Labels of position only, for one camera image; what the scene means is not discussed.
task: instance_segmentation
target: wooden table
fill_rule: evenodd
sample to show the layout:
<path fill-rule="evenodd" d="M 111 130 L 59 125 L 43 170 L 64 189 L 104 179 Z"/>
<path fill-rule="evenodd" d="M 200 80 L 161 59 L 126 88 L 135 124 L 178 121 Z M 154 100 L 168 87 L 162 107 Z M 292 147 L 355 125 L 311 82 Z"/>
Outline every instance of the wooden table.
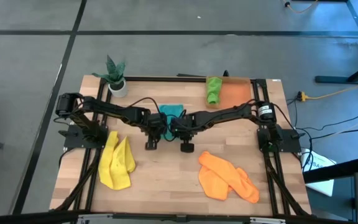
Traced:
<path fill-rule="evenodd" d="M 207 109 L 204 105 L 205 83 L 182 82 L 127 82 L 128 95 L 125 98 L 112 98 L 111 103 L 127 106 L 145 96 L 154 98 L 158 104 L 183 104 L 188 113 Z M 280 80 L 267 80 L 271 102 L 276 103 L 289 118 L 287 104 Z M 99 79 L 85 75 L 80 93 L 96 97 Z M 151 101 L 142 101 L 137 106 L 148 108 L 156 113 Z M 281 113 L 277 113 L 277 123 L 282 128 L 290 128 Z M 191 142 L 194 153 L 180 152 L 181 141 L 161 140 L 158 149 L 146 151 L 147 137 L 139 128 L 128 126 L 121 121 L 108 118 L 109 130 L 119 132 L 122 140 L 128 136 L 136 161 L 136 170 L 130 174 L 132 187 L 124 190 L 111 190 L 97 178 L 93 212 L 166 213 L 198 215 L 263 215 L 271 216 L 267 177 L 262 153 L 259 151 L 257 125 L 248 120 L 230 121 L 215 125 L 197 134 Z M 241 199 L 235 192 L 229 193 L 226 201 L 205 196 L 198 181 L 200 164 L 198 157 L 203 151 L 226 159 L 235 167 L 243 168 L 260 190 L 260 200 L 251 204 Z M 62 160 L 53 192 L 50 208 L 59 206 L 78 182 L 84 149 L 69 152 Z M 281 153 L 285 183 L 296 201 L 310 213 L 308 196 L 299 161 L 290 153 Z M 85 187 L 81 207 L 85 207 L 88 188 Z M 282 210 L 280 191 L 275 188 L 279 212 Z"/>

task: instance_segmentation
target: concrete floor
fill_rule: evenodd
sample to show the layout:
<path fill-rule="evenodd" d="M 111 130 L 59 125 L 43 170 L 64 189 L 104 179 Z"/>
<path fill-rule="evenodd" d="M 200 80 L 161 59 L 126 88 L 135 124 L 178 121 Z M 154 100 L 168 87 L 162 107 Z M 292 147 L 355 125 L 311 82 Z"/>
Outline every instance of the concrete floor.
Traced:
<path fill-rule="evenodd" d="M 0 0 L 0 29 L 71 30 L 80 2 Z M 294 2 L 292 6 L 301 9 L 308 4 Z M 358 31 L 344 3 L 319 3 L 304 14 L 294 14 L 280 0 L 94 0 L 85 7 L 80 30 Z M 0 215 L 9 212 L 67 42 L 67 35 L 0 36 L 0 141 L 5 143 L 0 150 Z M 348 76 L 358 70 L 358 38 L 77 36 L 60 93 L 78 91 L 84 74 L 104 72 L 106 54 L 114 60 L 126 60 L 128 76 L 220 75 L 227 69 L 232 76 L 279 78 L 287 98 L 293 98 L 299 90 L 318 96 L 347 88 L 317 84 L 313 78 Z M 290 111 L 294 122 L 293 106 Z M 321 127 L 357 115 L 358 89 L 298 103 L 298 127 Z M 311 134 L 338 131 L 356 122 Z M 57 133 L 60 128 L 50 123 L 25 203 L 26 213 L 48 209 L 62 153 L 63 138 Z M 308 146 L 306 139 L 302 139 L 302 145 Z M 358 133 L 322 139 L 314 149 L 337 162 L 356 159 Z M 334 196 L 319 200 L 315 198 L 321 196 L 309 191 L 312 207 L 324 209 L 324 204 L 337 202 L 336 192 L 344 187 L 344 191 L 350 189 L 348 180 L 336 182 Z"/>

